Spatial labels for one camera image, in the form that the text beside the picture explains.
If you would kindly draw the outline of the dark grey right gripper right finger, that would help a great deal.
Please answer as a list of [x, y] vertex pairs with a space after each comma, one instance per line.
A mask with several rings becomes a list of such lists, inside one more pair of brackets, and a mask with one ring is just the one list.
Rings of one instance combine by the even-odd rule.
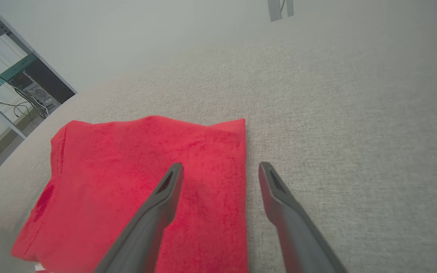
[[271, 163], [258, 167], [266, 216], [276, 227], [287, 273], [346, 273], [305, 209]]

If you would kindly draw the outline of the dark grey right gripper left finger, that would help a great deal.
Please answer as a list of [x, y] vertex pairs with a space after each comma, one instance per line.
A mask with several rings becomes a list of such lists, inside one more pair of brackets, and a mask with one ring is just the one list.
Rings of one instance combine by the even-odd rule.
[[173, 221], [183, 180], [181, 163], [173, 164], [146, 202], [120, 233], [96, 273], [153, 273], [163, 233]]

